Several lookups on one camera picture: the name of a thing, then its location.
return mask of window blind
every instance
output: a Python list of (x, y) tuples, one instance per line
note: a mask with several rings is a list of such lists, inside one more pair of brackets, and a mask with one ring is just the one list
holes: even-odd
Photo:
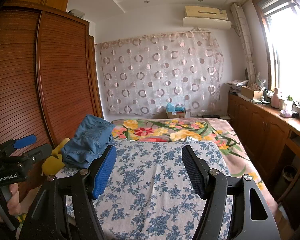
[(258, 2), (258, 6), (262, 9), (265, 17), (295, 5), (293, 0), (261, 0)]

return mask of white and blue floral fabric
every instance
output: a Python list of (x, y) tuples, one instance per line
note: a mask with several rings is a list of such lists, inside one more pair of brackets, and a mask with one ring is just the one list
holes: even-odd
[[(210, 168), (230, 175), (213, 142), (114, 141), (117, 160), (104, 194), (94, 202), (108, 239), (191, 240), (205, 200), (195, 194), (183, 165), (181, 151), (190, 145)], [(58, 178), (78, 171), (63, 168)], [(226, 239), (232, 210), (228, 196), (219, 239)], [(71, 197), (67, 211), (74, 218)]]

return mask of jeans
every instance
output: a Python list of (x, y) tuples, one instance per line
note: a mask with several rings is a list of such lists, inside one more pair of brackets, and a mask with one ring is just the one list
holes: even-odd
[(114, 127), (102, 118), (87, 114), (74, 137), (61, 149), (63, 163), (88, 168), (112, 144), (111, 131)]

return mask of wall curtain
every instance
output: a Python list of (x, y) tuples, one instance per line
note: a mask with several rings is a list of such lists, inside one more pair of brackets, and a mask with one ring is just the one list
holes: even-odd
[(249, 82), (256, 82), (256, 70), (253, 64), (253, 49), (251, 43), (250, 30), (247, 23), (246, 16), (244, 15), (244, 11), (241, 5), (232, 4), (231, 11), (234, 17), (234, 21), (241, 39), (242, 47), (244, 50), (245, 64), (248, 70)]
[(97, 44), (108, 111), (153, 116), (167, 103), (212, 113), (223, 56), (209, 31), (165, 33)]

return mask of metal screw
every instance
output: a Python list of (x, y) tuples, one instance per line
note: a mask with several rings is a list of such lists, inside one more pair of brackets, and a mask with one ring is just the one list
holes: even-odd
[(47, 181), (53, 181), (54, 180), (54, 175), (49, 175), (48, 177), (47, 177)]
[(219, 171), (217, 169), (211, 169), (210, 170), (210, 174), (212, 174), (212, 175), (218, 175)]
[(244, 174), (243, 178), (247, 181), (252, 180), (252, 177), (249, 174)]
[(88, 174), (88, 172), (89, 172), (88, 169), (82, 169), (82, 170), (80, 170), (80, 174), (81, 175), (86, 175), (86, 174)]

